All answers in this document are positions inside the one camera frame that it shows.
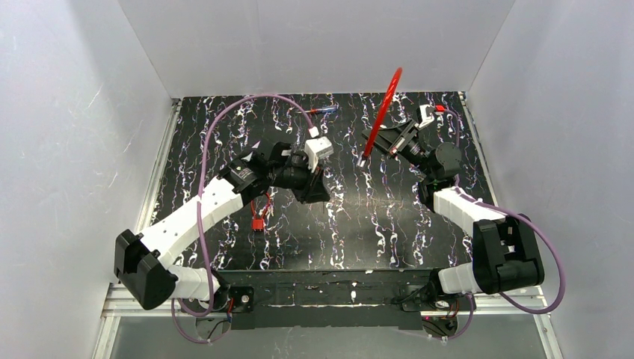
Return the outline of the red cable tie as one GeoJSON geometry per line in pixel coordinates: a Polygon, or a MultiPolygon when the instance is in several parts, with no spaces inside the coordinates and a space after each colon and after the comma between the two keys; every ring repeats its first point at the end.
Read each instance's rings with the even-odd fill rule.
{"type": "Polygon", "coordinates": [[[271,207],[271,196],[269,193],[265,193],[267,202],[261,212],[256,210],[256,202],[252,200],[250,202],[250,209],[252,213],[252,222],[251,227],[254,232],[264,232],[265,231],[265,219],[267,217],[268,211],[271,207]]]}

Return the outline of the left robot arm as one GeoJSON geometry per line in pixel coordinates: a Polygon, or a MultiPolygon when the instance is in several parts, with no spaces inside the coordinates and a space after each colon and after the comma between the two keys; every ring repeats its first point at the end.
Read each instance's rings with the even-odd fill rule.
{"type": "Polygon", "coordinates": [[[225,286],[210,267],[186,268],[176,258],[226,217],[240,211],[271,187],[292,191],[303,204],[328,202],[323,162],[333,154],[326,137],[306,141],[303,150],[291,144],[257,143],[222,167],[203,189],[168,217],[134,234],[116,239],[114,274],[145,310],[169,299],[211,302],[225,286]]]}

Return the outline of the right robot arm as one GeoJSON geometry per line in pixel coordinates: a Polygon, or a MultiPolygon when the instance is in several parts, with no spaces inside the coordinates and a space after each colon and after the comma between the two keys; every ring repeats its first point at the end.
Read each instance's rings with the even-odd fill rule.
{"type": "Polygon", "coordinates": [[[472,239],[470,263],[436,271],[431,276],[438,294],[497,294],[536,286],[544,280],[544,267],[534,232],[525,218],[515,218],[470,197],[456,176],[462,153],[451,142],[433,150],[424,148],[423,124],[365,129],[367,143],[386,156],[407,160],[423,174],[417,184],[419,202],[458,225],[472,239]]]}

